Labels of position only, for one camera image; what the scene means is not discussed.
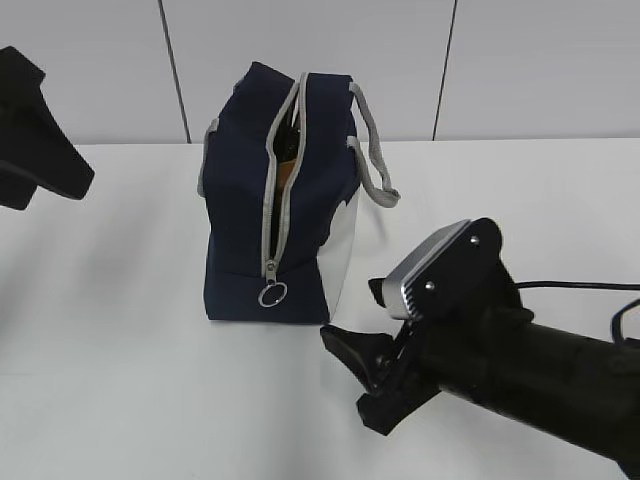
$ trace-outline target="zipper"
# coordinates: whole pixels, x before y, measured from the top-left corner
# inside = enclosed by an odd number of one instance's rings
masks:
[[[264,194],[264,203],[262,207],[262,276],[266,280],[266,286],[260,292],[258,296],[258,302],[265,308],[273,307],[280,303],[287,295],[287,285],[283,282],[279,282],[277,278],[278,267],[284,254],[284,250],[289,237],[290,229],[290,213],[291,213],[291,188],[293,187],[298,174],[300,173],[300,167],[304,157],[304,148],[307,138],[307,107],[306,107],[306,92],[307,92],[307,73],[303,73],[300,79],[300,84],[295,83],[284,103],[280,107],[276,117],[273,120],[273,124],[269,129],[267,135],[267,153],[269,155],[269,168],[267,171],[267,182]],[[282,201],[280,203],[280,220],[278,223],[278,240],[274,254],[271,255],[271,228],[273,220],[273,204],[275,201],[275,191],[277,182],[278,161],[273,150],[273,142],[275,134],[278,131],[278,127],[282,122],[286,112],[291,107],[291,104],[296,100],[296,94],[298,97],[298,114],[300,115],[300,141],[298,144],[298,156],[296,163],[293,167],[291,175],[287,179],[284,188],[282,190]],[[273,289],[279,287],[282,291],[278,298],[271,303],[264,301],[265,294]]]

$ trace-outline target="lunch bag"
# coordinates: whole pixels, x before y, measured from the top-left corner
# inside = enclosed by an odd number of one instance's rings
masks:
[[[369,176],[351,114],[369,130]],[[198,191],[211,234],[204,301],[212,320],[324,324],[335,312],[362,184],[400,198],[362,91],[347,75],[294,81],[253,63],[206,132]]]

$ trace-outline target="white table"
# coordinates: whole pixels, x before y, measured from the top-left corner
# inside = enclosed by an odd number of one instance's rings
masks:
[[[336,325],[395,333],[366,280],[462,218],[501,225],[517,280],[640,279],[640,140],[384,148],[403,198],[382,211],[361,196]],[[81,152],[96,170],[84,201],[39,190],[26,212],[0,210],[0,478],[624,478],[448,394],[388,438],[365,429],[362,388],[317,327],[206,319],[200,146]],[[523,298],[540,323],[608,339],[634,294]]]

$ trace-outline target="white wall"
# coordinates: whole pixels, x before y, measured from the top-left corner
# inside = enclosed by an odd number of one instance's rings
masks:
[[[384,139],[431,139],[454,0],[164,0],[191,136],[252,60],[350,73]],[[640,133],[636,0],[458,0],[438,140]],[[77,143],[184,142],[156,0],[4,0]]]
[[[164,4],[194,140],[252,60],[294,77],[302,71],[349,73],[386,139],[431,135],[451,0]]]
[[[640,133],[640,2],[459,0],[438,139]]]
[[[72,141],[184,141],[155,2],[2,0],[7,45],[45,71],[45,99]]]

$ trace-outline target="bag handle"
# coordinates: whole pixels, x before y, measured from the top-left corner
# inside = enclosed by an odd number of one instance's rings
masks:
[[[378,135],[376,122],[373,119],[373,115],[371,114],[371,110],[369,110],[369,105],[367,105],[367,100],[365,99],[360,86],[355,82],[351,82],[349,84],[349,91],[353,93],[356,103],[358,104],[360,114],[362,115],[364,123],[367,126],[367,130],[369,131],[369,159],[382,179],[382,189],[377,188],[373,184],[371,176],[369,175],[369,167],[367,166],[367,160],[362,152],[362,148],[360,148],[360,141],[357,137],[349,135],[347,137],[347,146],[352,148],[356,155],[356,162],[358,164],[358,172],[360,173],[362,186],[369,194],[369,197],[371,197],[371,200],[376,202],[378,205],[384,208],[393,208],[398,203],[398,200],[400,200],[400,194],[391,186],[391,176],[389,175],[387,165],[384,161],[384,157],[382,156],[380,136]]]

